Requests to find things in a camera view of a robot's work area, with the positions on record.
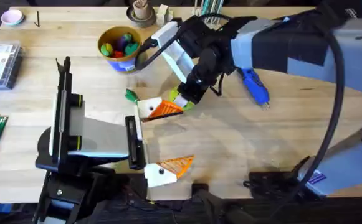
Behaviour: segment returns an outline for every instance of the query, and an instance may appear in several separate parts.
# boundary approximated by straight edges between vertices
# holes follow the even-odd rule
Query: sticker
[[[322,180],[325,180],[325,179],[326,179],[326,176],[324,174],[322,174],[318,170],[315,170],[314,173],[312,174],[312,177],[308,180],[308,183],[316,184],[319,181],[322,181]]]
[[[135,65],[131,65],[131,66],[125,67],[125,70],[126,70],[126,71],[130,71],[130,70],[134,70],[134,69],[135,69]]]

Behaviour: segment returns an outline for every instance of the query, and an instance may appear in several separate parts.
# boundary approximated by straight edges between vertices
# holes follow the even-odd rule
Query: cup
[[[131,34],[133,37],[133,41],[138,43],[138,48],[130,55],[124,56],[122,58],[112,58],[107,57],[106,55],[102,54],[100,51],[100,46],[102,44],[108,43],[111,44],[115,49],[117,46],[117,41],[124,35],[124,34]],[[106,59],[106,61],[118,72],[121,73],[132,73],[135,71],[135,57],[138,53],[140,46],[141,46],[141,37],[137,33],[136,30],[132,29],[131,27],[112,27],[109,30],[106,30],[100,37],[98,41],[98,50],[100,55]]]

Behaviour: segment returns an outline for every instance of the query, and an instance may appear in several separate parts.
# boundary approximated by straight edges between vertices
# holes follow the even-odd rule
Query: black mount
[[[104,158],[68,155],[69,151],[81,150],[82,136],[71,136],[70,108],[82,106],[82,95],[71,93],[72,74],[70,57],[64,65],[57,63],[59,85],[57,92],[55,123],[46,129],[38,140],[36,167],[45,169],[39,203],[34,215],[34,223],[44,222],[47,217],[75,223],[91,216],[100,202],[110,200],[129,189],[130,174],[116,174],[111,168],[99,165],[118,162],[130,158],[131,169],[143,169],[145,157],[142,141],[136,134],[135,118],[126,117],[128,133],[128,157]],[[143,174],[131,174],[141,179],[138,185],[144,185]]]
[[[249,180],[244,181],[243,185],[250,189],[251,196],[256,199],[279,200],[284,198],[300,183],[297,173],[309,158],[309,156],[304,158],[290,172],[250,172]],[[300,203],[321,199],[306,186],[295,196],[295,200]]]

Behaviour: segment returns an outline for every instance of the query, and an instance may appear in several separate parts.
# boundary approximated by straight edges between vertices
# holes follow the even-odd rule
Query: wooden table
[[[132,114],[125,88],[141,98],[162,96],[179,84],[163,58],[132,75],[120,75],[99,56],[99,35],[113,26],[132,26],[125,7],[19,7],[27,19],[17,27],[2,25],[0,41],[18,40],[25,49],[16,87],[0,91],[0,114],[9,120],[0,141],[0,203],[36,202],[44,170],[35,168],[37,141],[51,121],[52,99],[58,84],[55,58],[71,56],[74,92],[84,95],[86,115],[124,124]],[[230,16],[275,18],[307,7],[228,7]],[[36,11],[40,15],[40,27]],[[190,7],[173,8],[188,18]],[[143,39],[158,28],[139,29]],[[143,125],[150,161],[196,155],[178,183],[153,189],[153,199],[186,198],[190,183],[206,182],[223,198],[249,198],[242,181],[252,170],[289,170],[316,153],[330,117],[334,84],[257,71],[269,89],[271,109],[262,111],[237,75],[224,79],[223,96],[210,91],[185,115]],[[333,142],[362,126],[362,93],[347,89]],[[362,185],[335,196],[362,196]]]

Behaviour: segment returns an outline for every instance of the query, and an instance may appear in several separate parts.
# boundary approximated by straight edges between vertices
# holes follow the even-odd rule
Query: bowl
[[[16,26],[24,19],[24,15],[20,10],[11,9],[1,16],[1,21],[8,26]]]

